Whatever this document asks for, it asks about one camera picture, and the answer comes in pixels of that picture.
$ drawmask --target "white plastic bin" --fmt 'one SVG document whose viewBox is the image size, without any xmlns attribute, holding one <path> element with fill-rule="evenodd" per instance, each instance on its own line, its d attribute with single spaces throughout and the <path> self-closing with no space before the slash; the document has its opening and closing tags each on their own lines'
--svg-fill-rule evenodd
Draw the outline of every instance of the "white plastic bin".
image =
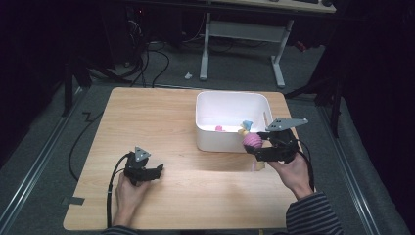
<svg viewBox="0 0 415 235">
<path fill-rule="evenodd" d="M 238 134 L 244 120 L 251 132 L 265 131 L 273 120 L 268 100 L 260 94 L 204 91 L 196 101 L 197 145 L 202 151 L 245 153 Z"/>
</svg>

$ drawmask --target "metal bracket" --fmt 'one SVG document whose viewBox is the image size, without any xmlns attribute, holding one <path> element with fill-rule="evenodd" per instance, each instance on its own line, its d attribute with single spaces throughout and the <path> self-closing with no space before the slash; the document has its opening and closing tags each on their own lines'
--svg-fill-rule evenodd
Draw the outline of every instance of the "metal bracket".
<svg viewBox="0 0 415 235">
<path fill-rule="evenodd" d="M 290 129 L 292 127 L 296 127 L 302 124 L 307 124 L 308 120 L 298 119 L 298 118 L 276 118 L 268 127 L 265 128 L 266 131 L 283 131 L 286 129 Z"/>
<path fill-rule="evenodd" d="M 135 162 L 143 161 L 150 156 L 151 154 L 149 152 L 143 150 L 142 148 L 138 146 L 135 147 Z"/>
</svg>

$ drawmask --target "black tape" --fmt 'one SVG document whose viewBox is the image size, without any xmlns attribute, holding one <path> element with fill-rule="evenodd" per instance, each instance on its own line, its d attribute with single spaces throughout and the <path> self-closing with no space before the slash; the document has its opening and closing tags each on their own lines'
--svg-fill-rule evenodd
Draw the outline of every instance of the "black tape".
<svg viewBox="0 0 415 235">
<path fill-rule="evenodd" d="M 62 200 L 62 205 L 67 206 L 69 204 L 73 204 L 82 206 L 84 201 L 84 198 L 64 197 L 64 199 Z"/>
</svg>

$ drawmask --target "toy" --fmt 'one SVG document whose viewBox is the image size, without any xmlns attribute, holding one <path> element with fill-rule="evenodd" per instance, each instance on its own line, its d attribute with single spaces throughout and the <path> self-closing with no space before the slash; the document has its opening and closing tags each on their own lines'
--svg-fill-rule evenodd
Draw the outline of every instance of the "toy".
<svg viewBox="0 0 415 235">
<path fill-rule="evenodd" d="M 244 120 L 241 124 L 242 129 L 238 130 L 238 133 L 244 136 L 244 140 L 242 141 L 242 144 L 244 146 L 250 146 L 254 149 L 260 149 L 262 148 L 262 139 L 261 137 L 256 133 L 251 133 L 251 126 L 253 125 L 253 122 L 250 120 Z M 252 171 L 259 171 L 265 168 L 265 162 L 264 161 L 253 161 Z"/>
</svg>

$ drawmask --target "black cable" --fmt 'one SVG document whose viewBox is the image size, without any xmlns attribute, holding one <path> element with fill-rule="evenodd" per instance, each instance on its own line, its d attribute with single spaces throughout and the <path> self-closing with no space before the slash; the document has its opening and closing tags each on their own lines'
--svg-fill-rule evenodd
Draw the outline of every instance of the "black cable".
<svg viewBox="0 0 415 235">
<path fill-rule="evenodd" d="M 141 72 L 137 75 L 137 77 L 135 77 L 135 79 L 133 81 L 131 81 L 130 87 L 132 87 L 135 82 L 137 82 L 138 78 L 140 78 L 140 76 L 143 74 L 143 72 L 147 69 L 147 66 L 149 64 L 149 48 L 147 47 L 146 49 L 147 51 L 147 61 L 146 61 L 146 65 L 141 69 Z"/>
<path fill-rule="evenodd" d="M 71 158 L 72 158 L 72 154 L 73 154 L 73 150 L 76 147 L 77 142 L 79 141 L 79 139 L 82 137 L 82 135 L 85 133 L 85 131 L 88 129 L 88 127 L 94 123 L 95 120 L 97 120 L 104 112 L 101 112 L 100 114 L 98 114 L 96 117 L 94 117 L 92 120 L 89 120 L 89 118 L 87 119 L 89 121 L 89 123 L 83 128 L 82 132 L 80 132 L 80 134 L 78 135 L 78 137 L 76 138 L 75 142 L 73 143 L 70 152 L 69 152 L 69 157 L 68 157 L 68 167 L 69 167 L 69 172 L 72 175 L 72 177 L 76 180 L 76 182 L 79 180 L 79 178 L 73 173 L 72 170 L 72 166 L 71 166 Z"/>
<path fill-rule="evenodd" d="M 310 185 L 311 190 L 314 191 L 314 186 L 315 186 L 314 185 L 314 170 L 313 170 L 312 164 L 311 164 L 310 150 L 308 149 L 308 146 L 304 142 L 300 141 L 299 139 L 297 139 L 297 141 L 299 141 L 305 147 L 305 149 L 307 150 L 308 157 L 300 150 L 297 150 L 297 153 L 299 153 L 305 159 L 305 162 L 307 163 L 309 185 Z"/>
<path fill-rule="evenodd" d="M 155 88 L 155 84 L 156 84 L 156 80 L 159 78 L 159 76 L 161 76 L 162 75 L 162 73 L 163 72 L 165 72 L 165 70 L 167 70 L 167 68 L 168 68 L 168 65 L 170 64 L 170 59 L 168 58 L 168 56 L 165 54 L 165 53 L 163 53 L 163 52 L 159 52 L 159 51 L 151 51 L 151 52 L 155 52 L 155 53 L 159 53 L 159 54 L 161 54 L 161 55 L 163 55 L 163 56 L 165 56 L 165 58 L 167 59 L 167 65 L 165 65 L 165 67 L 164 67 L 164 69 L 153 79 L 153 82 L 152 82 L 152 88 Z"/>
<path fill-rule="evenodd" d="M 122 156 L 121 159 L 119 159 L 118 163 L 116 163 L 113 174 L 111 175 L 111 180 L 110 180 L 110 184 L 108 185 L 108 192 L 107 192 L 107 227 L 111 227 L 112 226 L 112 215 L 111 215 L 111 198 L 112 198 L 112 194 L 113 194 L 113 181 L 114 181 L 114 177 L 116 176 L 116 174 L 118 172 L 120 172 L 120 170 L 118 169 L 119 164 L 122 162 L 122 160 L 124 160 L 125 158 L 128 157 L 128 154 Z"/>
</svg>

